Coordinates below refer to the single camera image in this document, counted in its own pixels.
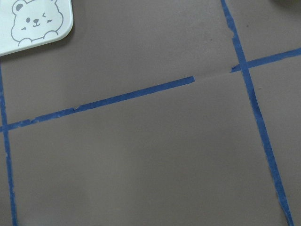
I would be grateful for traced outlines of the cream bear print tray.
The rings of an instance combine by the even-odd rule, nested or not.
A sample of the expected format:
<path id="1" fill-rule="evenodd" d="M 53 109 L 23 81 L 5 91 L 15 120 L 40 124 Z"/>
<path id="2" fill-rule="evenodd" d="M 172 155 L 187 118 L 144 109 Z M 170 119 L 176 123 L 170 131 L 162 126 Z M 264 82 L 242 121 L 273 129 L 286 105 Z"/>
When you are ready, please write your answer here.
<path id="1" fill-rule="evenodd" d="M 71 0 L 2 0 L 0 55 L 61 40 L 72 27 Z"/>

